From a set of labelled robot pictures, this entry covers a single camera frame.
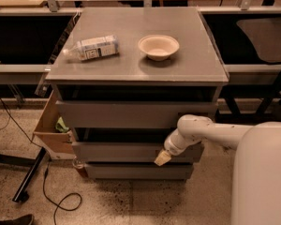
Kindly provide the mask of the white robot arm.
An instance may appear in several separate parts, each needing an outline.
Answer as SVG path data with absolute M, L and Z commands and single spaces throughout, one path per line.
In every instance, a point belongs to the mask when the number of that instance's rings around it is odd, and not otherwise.
M 231 225 L 281 225 L 281 122 L 220 124 L 187 114 L 164 141 L 155 164 L 164 165 L 202 140 L 235 151 Z

